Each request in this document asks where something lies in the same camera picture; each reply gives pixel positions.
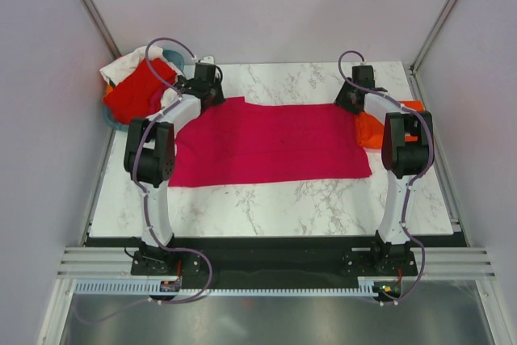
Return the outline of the magenta t shirt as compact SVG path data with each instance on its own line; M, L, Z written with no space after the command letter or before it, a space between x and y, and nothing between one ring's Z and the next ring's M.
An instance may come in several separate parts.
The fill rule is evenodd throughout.
M326 104L266 106L242 97L210 107L176 137L172 187L371 176L355 117Z

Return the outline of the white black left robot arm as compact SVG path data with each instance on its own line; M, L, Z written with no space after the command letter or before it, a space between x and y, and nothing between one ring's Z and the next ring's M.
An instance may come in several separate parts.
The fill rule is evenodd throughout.
M219 66L200 61L192 78L177 78L165 107L128 126L124 169L139 191L143 216L138 250L132 255L134 276L181 276L187 252L174 246L167 195L175 167L175 138L208 108L225 101L222 81Z

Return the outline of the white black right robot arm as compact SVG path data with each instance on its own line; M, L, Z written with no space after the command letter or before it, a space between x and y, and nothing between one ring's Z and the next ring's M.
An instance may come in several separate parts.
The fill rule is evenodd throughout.
M358 276L416 276L409 227L417 184L434 162L432 115L376 87L370 65L352 67L334 104L353 114L367 113L383 124L380 154L388 173L384 215L372 246L346 254L347 271Z

